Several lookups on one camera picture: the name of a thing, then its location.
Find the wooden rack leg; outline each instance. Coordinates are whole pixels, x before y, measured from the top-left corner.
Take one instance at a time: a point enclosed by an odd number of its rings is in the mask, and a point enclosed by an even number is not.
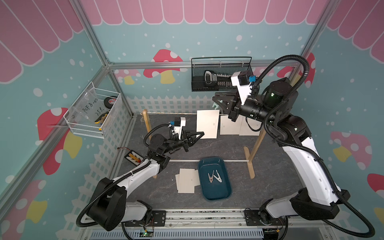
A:
[[[151,122],[149,121],[149,116],[148,116],[148,111],[147,109],[144,109],[143,112],[143,118],[144,118],[144,122],[145,122],[145,126],[147,127],[147,132],[149,132],[150,130],[152,130],[152,127],[151,127]]]
[[[257,152],[257,150],[260,147],[260,144],[262,143],[262,140],[263,140],[263,138],[265,136],[265,133],[266,132],[265,132],[264,128],[261,129],[259,137],[257,138],[251,153],[249,153],[248,147],[244,146],[245,159],[248,160],[247,165],[248,165],[248,171],[249,171],[249,175],[250,175],[251,179],[255,178],[255,171],[253,170],[252,160],[255,157],[256,152]]]

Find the white mesh basket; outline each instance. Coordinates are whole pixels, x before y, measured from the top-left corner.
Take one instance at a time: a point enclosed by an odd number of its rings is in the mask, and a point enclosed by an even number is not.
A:
[[[88,91],[89,93],[95,95],[99,101],[102,103],[104,99],[111,96],[117,96],[113,107],[109,110],[107,117],[105,118],[103,124],[96,124],[95,119],[89,119],[81,112],[81,108],[78,107],[84,98],[84,93]],[[69,128],[73,134],[84,135],[89,137],[98,137],[105,138],[108,130],[112,126],[118,112],[122,108],[122,100],[120,93],[107,91],[99,88],[95,88],[91,82],[87,88],[80,94],[80,96],[75,100],[71,107],[64,114],[64,119],[67,122]]]

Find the metal wire basket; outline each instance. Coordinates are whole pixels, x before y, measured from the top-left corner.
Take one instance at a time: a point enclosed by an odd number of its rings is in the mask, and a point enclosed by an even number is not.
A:
[[[96,124],[95,119],[89,119],[87,117],[84,117],[81,110],[79,110],[81,108],[79,108],[77,105],[79,102],[81,102],[81,99],[84,97],[85,91],[88,91],[89,93],[95,95],[98,100],[102,102],[107,97],[114,96],[115,98],[115,96],[117,96],[115,103],[109,110],[109,113],[102,124]],[[80,94],[80,96],[74,101],[71,107],[66,111],[66,113],[64,114],[64,119],[73,134],[105,138],[106,133],[112,126],[121,108],[122,99],[120,93],[95,88],[93,83],[91,82],[82,92],[82,94]]]
[[[236,90],[230,76],[235,72],[252,72],[251,60],[252,57],[192,58],[192,92]],[[204,79],[205,71],[217,74],[217,82],[207,83]]]

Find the mushroom illustration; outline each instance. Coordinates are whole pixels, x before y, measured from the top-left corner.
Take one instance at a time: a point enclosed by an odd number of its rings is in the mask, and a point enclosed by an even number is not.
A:
[[[333,153],[341,162],[353,156],[361,170],[366,169],[371,163],[372,147],[366,136],[347,132],[331,132],[330,143],[337,143],[339,148],[333,149]]]
[[[132,79],[132,76],[140,77],[141,74],[137,69],[118,69],[114,71],[116,78],[120,83],[122,83],[124,79],[124,83],[126,85],[132,85],[135,81]]]
[[[34,201],[44,188],[45,180],[32,181],[1,223],[3,240],[19,240],[24,232],[25,221],[38,223],[47,209],[47,201]]]
[[[314,75],[316,72],[316,61],[315,61],[315,57],[314,57],[313,53],[310,53],[310,55],[307,58],[307,61],[310,64],[310,71],[308,73],[307,78],[304,80],[304,84],[307,88],[309,88],[313,83]],[[284,67],[283,69],[281,69],[277,73],[277,76],[279,78],[288,77],[289,73],[293,69],[294,69],[294,67],[290,67],[290,66]],[[302,75],[303,75],[303,67],[301,66],[301,70],[300,70],[299,74],[294,78],[293,83],[294,84],[297,83]]]
[[[37,119],[39,141],[36,141],[36,145],[43,142],[43,140],[53,130],[52,126],[59,122],[66,110],[66,108],[54,108],[40,115]],[[83,139],[75,136],[68,129],[51,154],[48,156],[47,160],[43,163],[45,174],[52,175],[59,169],[63,156],[63,150],[66,150],[71,158],[75,158],[80,151],[82,143]]]
[[[176,53],[168,49],[160,49],[153,57],[151,62],[182,62],[183,60]],[[175,78],[172,74],[173,71],[186,72],[186,68],[161,68],[161,69],[145,69],[144,76],[147,78],[153,78],[157,75],[161,75],[160,83],[171,84],[175,82]]]
[[[384,176],[380,174],[371,173],[367,177],[369,186],[375,191],[380,197],[384,198]]]
[[[253,75],[258,77],[260,76],[260,74],[264,72],[265,69],[266,67],[255,67],[252,69]],[[267,75],[270,77],[272,77],[274,74],[275,74],[275,71],[273,70],[273,68],[267,73]]]

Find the blue connector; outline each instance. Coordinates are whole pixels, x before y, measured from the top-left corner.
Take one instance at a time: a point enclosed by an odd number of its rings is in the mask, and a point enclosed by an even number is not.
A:
[[[256,76],[249,77],[249,82],[256,82]]]

